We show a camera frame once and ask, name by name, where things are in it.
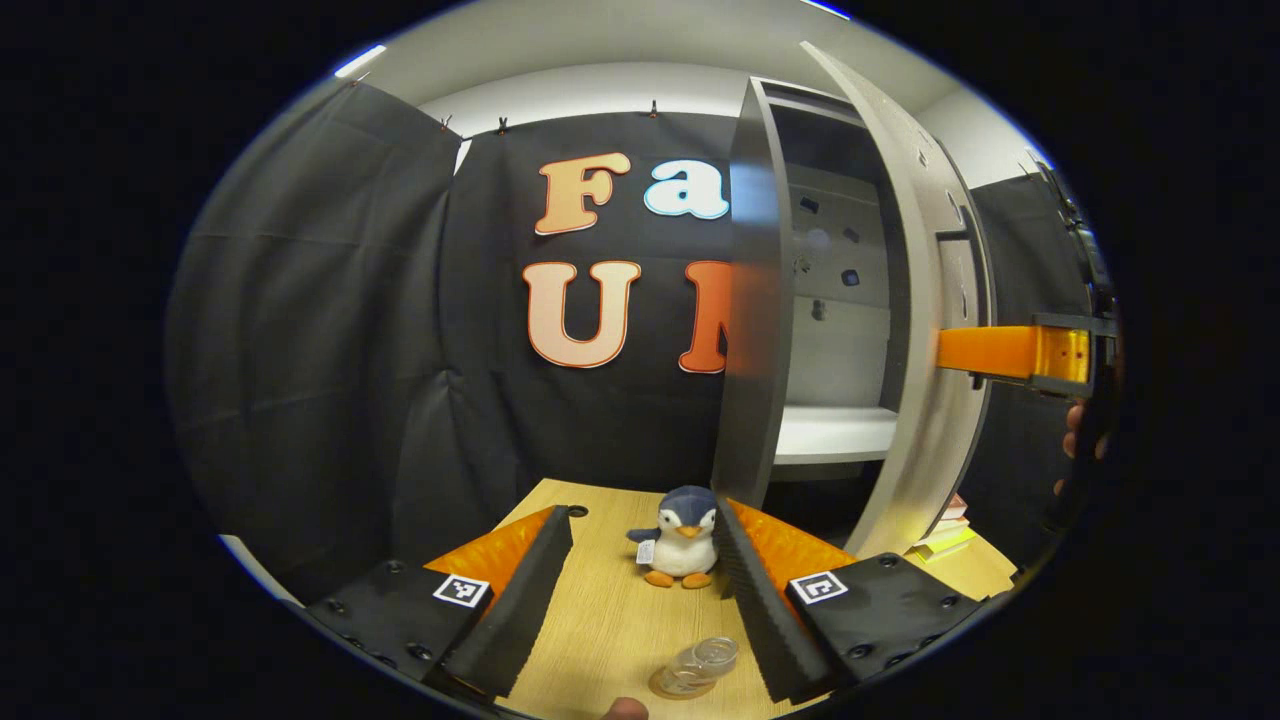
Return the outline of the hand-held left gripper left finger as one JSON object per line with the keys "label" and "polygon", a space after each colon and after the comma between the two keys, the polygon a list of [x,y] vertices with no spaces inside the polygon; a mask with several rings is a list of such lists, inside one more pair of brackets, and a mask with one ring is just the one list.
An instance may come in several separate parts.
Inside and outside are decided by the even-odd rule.
{"label": "hand-held left gripper left finger", "polygon": [[572,550],[572,518],[573,507],[552,505],[424,565],[387,559],[305,611],[408,682],[507,697]]}

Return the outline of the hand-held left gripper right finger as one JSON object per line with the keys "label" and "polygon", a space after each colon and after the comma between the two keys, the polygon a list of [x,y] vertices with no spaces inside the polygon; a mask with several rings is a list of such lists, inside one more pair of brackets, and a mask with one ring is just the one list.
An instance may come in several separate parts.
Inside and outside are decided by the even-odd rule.
{"label": "hand-held left gripper right finger", "polygon": [[897,553],[855,559],[728,497],[718,565],[773,701],[874,682],[936,650],[984,606]]}

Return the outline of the clear plastic bottle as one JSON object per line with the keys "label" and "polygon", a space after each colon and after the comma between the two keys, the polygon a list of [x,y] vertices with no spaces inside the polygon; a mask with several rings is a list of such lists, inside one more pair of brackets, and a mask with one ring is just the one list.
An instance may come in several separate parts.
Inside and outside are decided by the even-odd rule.
{"label": "clear plastic bottle", "polygon": [[677,652],[659,667],[689,667],[718,680],[735,670],[739,643],[728,637],[710,637]]}

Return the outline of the beige cabinet door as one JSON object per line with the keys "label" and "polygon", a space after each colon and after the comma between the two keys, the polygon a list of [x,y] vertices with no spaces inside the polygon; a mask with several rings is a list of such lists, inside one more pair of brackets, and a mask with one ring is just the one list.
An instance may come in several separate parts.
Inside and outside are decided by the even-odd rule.
{"label": "beige cabinet door", "polygon": [[945,329],[993,320],[995,292],[972,193],[943,143],[887,94],[840,59],[804,42],[868,128],[884,165],[902,234],[905,302],[891,314],[902,357],[893,437],[846,551],[904,553],[940,519],[972,457],[989,387],[938,364]]}

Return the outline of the round brown coaster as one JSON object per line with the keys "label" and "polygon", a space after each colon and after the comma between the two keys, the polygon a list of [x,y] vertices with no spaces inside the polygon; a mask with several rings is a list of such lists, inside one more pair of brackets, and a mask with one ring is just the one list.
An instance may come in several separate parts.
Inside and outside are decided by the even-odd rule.
{"label": "round brown coaster", "polygon": [[658,667],[649,678],[648,687],[653,694],[666,700],[687,701],[708,694],[718,684],[714,676],[689,667]]}

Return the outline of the white cabinet shelf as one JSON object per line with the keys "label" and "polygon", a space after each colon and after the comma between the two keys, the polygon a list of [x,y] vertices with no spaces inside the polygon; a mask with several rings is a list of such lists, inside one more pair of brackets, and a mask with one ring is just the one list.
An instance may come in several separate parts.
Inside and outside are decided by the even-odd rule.
{"label": "white cabinet shelf", "polygon": [[878,461],[887,456],[897,414],[883,407],[783,409],[776,465]]}

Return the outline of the penguin plush toy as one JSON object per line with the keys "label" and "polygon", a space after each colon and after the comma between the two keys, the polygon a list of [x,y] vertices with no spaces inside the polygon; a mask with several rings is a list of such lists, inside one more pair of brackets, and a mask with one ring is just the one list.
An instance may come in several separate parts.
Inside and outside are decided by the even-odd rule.
{"label": "penguin plush toy", "polygon": [[718,500],[707,487],[682,486],[663,495],[655,525],[625,533],[636,544],[635,562],[648,568],[645,583],[659,588],[708,587],[718,561],[713,538],[717,518]]}

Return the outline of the black backdrop cloth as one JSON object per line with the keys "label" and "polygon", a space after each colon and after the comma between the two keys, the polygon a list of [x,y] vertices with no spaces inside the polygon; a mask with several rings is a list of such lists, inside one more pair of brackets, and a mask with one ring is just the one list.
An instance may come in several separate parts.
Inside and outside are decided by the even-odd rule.
{"label": "black backdrop cloth", "polygon": [[[506,136],[340,79],[283,111],[195,220],[166,310],[172,418],[218,533],[310,605],[468,543],[545,479],[722,495],[750,78],[728,115],[571,108]],[[1087,314],[1039,172],[969,191],[988,325]],[[996,432],[1046,415],[970,377],[989,404],[957,489],[987,501],[1012,478]]]}

